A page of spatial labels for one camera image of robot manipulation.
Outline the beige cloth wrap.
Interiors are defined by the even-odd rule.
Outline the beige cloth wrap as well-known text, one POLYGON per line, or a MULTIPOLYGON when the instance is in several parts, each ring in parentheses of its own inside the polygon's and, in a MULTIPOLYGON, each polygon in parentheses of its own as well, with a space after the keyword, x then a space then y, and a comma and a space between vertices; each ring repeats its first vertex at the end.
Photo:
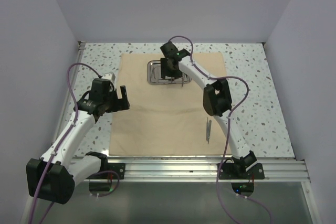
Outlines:
POLYGON ((118 86, 127 89, 130 108, 112 115, 109 155, 188 156, 220 155, 226 136, 212 120, 206 139, 208 114, 203 108, 203 89, 188 84, 151 85, 147 65, 161 54, 121 55, 118 86))

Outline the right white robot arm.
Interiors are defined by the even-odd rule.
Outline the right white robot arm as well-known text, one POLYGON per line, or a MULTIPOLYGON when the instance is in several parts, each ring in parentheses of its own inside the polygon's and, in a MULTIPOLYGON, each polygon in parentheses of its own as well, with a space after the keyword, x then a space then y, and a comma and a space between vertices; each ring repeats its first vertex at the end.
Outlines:
POLYGON ((161 61, 161 76, 163 78, 180 78, 184 75, 191 78, 203 90, 203 108, 212 116, 226 136, 225 149, 230 147, 234 172, 240 178, 246 178, 253 171, 257 158, 238 127, 231 124, 233 111, 241 105, 248 96, 249 87, 245 80, 239 77, 216 77, 193 59, 193 52, 179 50, 171 41, 160 47, 163 54, 161 61), (232 106, 228 79, 236 79, 246 86, 246 94, 235 106, 232 106))

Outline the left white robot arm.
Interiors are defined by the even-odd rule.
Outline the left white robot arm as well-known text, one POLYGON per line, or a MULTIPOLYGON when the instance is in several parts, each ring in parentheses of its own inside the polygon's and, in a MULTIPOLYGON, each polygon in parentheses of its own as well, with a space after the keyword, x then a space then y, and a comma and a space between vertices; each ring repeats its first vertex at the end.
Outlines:
POLYGON ((39 159, 28 161, 26 175, 30 196, 65 204, 82 181, 90 176, 107 176, 109 165, 105 154, 90 151, 74 164, 71 160, 85 135, 101 116, 130 108, 126 87, 121 86, 119 98, 114 81, 112 73, 95 78, 91 89, 77 101, 61 135, 39 159))

